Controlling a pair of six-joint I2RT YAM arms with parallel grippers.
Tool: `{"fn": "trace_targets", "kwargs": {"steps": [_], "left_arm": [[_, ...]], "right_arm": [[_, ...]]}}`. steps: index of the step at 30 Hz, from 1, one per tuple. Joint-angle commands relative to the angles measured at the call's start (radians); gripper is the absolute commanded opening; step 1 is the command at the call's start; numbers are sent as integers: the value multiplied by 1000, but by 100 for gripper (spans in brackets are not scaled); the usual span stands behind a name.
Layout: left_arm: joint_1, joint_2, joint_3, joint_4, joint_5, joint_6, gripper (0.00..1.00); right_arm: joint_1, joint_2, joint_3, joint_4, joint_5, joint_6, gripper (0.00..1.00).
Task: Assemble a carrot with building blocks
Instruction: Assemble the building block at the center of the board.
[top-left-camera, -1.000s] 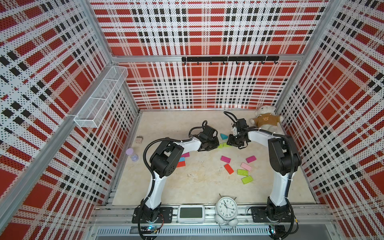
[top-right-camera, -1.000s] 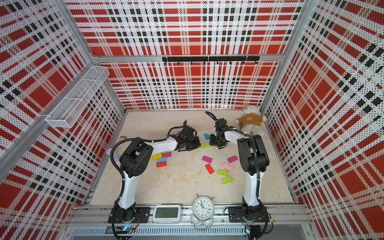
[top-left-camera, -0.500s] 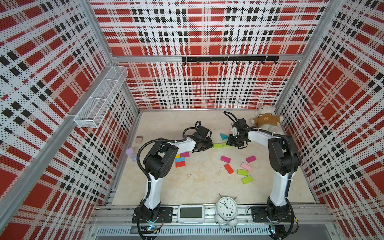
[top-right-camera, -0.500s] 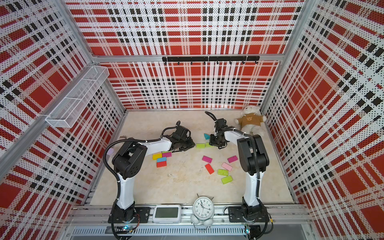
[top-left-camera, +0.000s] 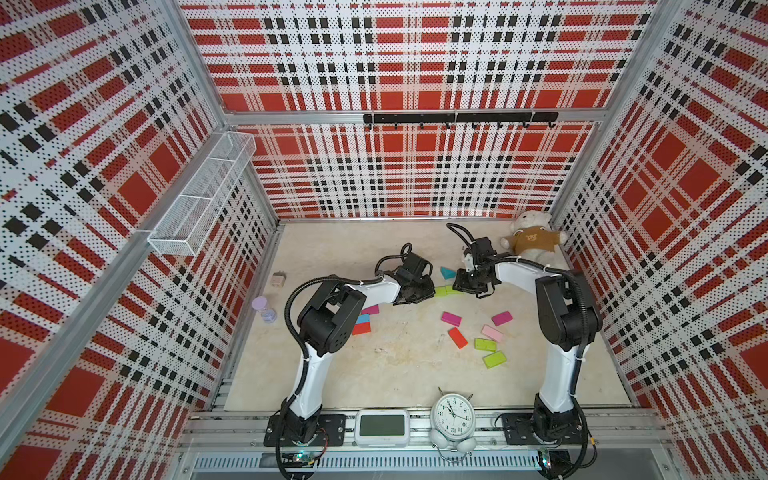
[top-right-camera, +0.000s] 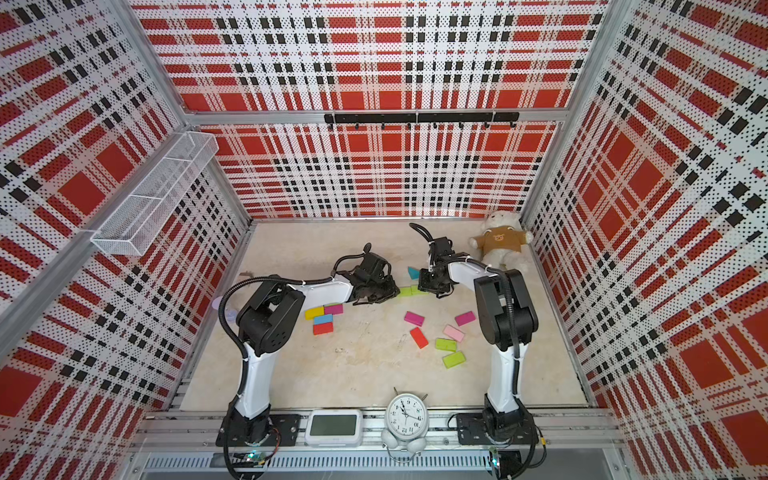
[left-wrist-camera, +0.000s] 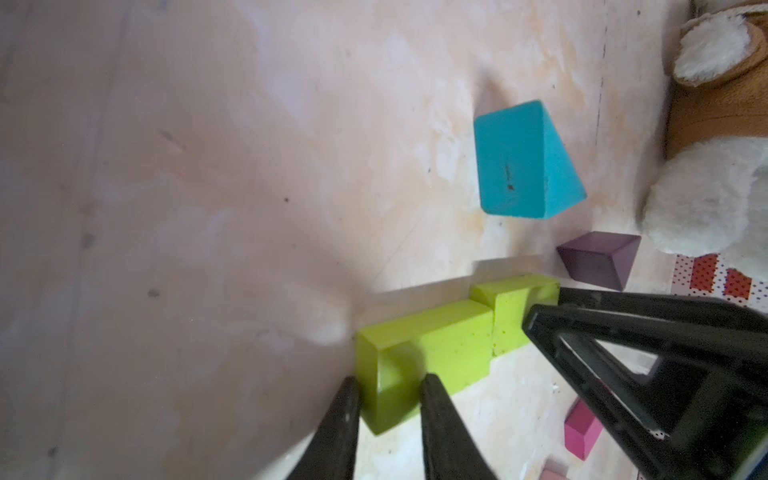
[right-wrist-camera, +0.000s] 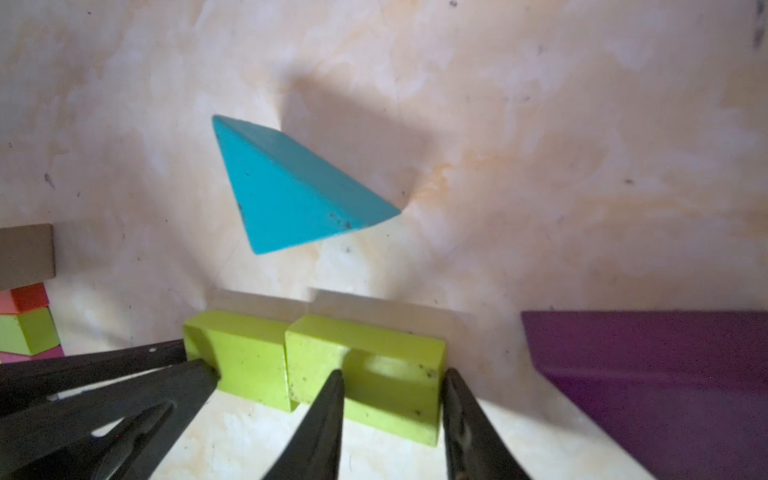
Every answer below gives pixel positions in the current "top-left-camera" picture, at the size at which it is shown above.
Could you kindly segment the teal triangle block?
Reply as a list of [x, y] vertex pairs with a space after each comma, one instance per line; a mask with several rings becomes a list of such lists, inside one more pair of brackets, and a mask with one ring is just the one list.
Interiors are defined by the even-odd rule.
[[457, 272], [447, 267], [440, 267], [440, 273], [445, 280], [455, 279]]

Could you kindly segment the red block bottom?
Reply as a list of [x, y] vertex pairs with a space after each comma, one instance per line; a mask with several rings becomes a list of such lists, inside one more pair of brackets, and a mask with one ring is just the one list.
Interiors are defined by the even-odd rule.
[[370, 333], [372, 331], [371, 324], [369, 322], [356, 324], [352, 330], [353, 335], [362, 335]]

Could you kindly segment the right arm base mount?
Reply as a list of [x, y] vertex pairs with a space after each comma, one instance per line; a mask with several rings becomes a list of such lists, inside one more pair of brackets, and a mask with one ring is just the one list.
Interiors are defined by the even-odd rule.
[[508, 445], [578, 445], [583, 442], [583, 427], [575, 410], [546, 413], [504, 413], [500, 417]]

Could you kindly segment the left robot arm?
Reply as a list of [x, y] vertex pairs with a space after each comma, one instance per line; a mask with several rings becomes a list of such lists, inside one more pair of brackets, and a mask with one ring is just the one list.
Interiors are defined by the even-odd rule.
[[267, 446], [309, 445], [326, 430], [321, 425], [322, 393], [334, 355], [353, 336], [363, 310], [391, 304], [418, 304], [435, 296], [432, 264], [406, 243], [382, 257], [372, 279], [326, 275], [299, 285], [288, 297], [283, 316], [301, 360], [291, 394], [270, 418]]

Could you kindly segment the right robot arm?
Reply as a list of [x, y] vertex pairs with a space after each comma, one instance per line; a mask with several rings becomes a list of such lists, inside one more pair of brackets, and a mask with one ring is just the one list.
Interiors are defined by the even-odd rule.
[[577, 386], [602, 320], [584, 275], [518, 255], [499, 254], [488, 238], [476, 238], [456, 223], [446, 227], [464, 244], [464, 266], [457, 270], [455, 291], [482, 299], [493, 295], [498, 285], [511, 284], [536, 297], [538, 324], [549, 349], [529, 435], [541, 444], [554, 444], [573, 431], [586, 433], [586, 422], [579, 416]]

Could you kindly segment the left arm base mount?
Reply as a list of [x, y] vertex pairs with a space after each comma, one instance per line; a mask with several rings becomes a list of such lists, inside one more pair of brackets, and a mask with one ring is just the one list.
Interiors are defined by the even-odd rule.
[[343, 414], [317, 413], [309, 419], [302, 419], [292, 411], [285, 416], [280, 413], [268, 420], [263, 438], [265, 447], [312, 446], [337, 447], [344, 444], [347, 417]]

